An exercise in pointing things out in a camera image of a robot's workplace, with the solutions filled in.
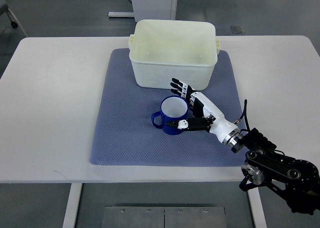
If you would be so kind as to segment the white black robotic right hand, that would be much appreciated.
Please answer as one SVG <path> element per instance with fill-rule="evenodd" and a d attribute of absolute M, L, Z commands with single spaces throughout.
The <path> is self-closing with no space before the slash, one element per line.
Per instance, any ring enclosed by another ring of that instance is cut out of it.
<path fill-rule="evenodd" d="M 218 141 L 231 147 L 243 137 L 238 126 L 228 120 L 222 111 L 202 92 L 173 78 L 171 92 L 183 98 L 189 105 L 193 117 L 179 121 L 167 121 L 165 125 L 183 131 L 207 131 L 216 135 Z"/>

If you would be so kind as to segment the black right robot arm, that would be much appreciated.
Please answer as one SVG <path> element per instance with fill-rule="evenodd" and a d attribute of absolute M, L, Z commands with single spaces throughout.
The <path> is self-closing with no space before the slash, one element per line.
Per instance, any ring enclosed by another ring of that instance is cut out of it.
<path fill-rule="evenodd" d="M 234 153 L 243 147 L 248 149 L 241 166 L 242 191 L 267 187 L 286 201 L 292 213 L 313 215 L 319 210 L 320 173 L 313 163 L 285 155 L 256 128 L 246 135 L 236 129 L 226 138 L 226 144 Z"/>

